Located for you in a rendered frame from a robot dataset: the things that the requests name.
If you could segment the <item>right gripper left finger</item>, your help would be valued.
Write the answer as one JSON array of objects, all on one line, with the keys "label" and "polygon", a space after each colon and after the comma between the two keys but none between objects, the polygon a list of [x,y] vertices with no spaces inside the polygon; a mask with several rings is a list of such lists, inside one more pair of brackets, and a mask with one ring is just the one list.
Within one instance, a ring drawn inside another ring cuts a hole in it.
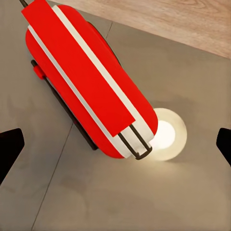
[{"label": "right gripper left finger", "polygon": [[0,185],[25,145],[20,128],[0,133]]}]

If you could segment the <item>radio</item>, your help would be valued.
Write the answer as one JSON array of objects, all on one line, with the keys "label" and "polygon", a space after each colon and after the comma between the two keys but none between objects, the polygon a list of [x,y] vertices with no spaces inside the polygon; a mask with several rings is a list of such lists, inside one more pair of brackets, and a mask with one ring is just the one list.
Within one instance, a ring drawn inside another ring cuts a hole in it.
[{"label": "radio", "polygon": [[90,147],[113,158],[150,154],[157,115],[95,26],[68,5],[19,1],[33,70]]}]

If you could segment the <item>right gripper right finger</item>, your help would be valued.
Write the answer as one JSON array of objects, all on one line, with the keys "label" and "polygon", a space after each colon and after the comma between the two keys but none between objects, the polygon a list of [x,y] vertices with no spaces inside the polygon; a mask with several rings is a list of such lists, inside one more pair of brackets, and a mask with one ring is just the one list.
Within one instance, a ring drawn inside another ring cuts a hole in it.
[{"label": "right gripper right finger", "polygon": [[231,130],[226,128],[219,129],[216,144],[224,158],[231,166]]}]

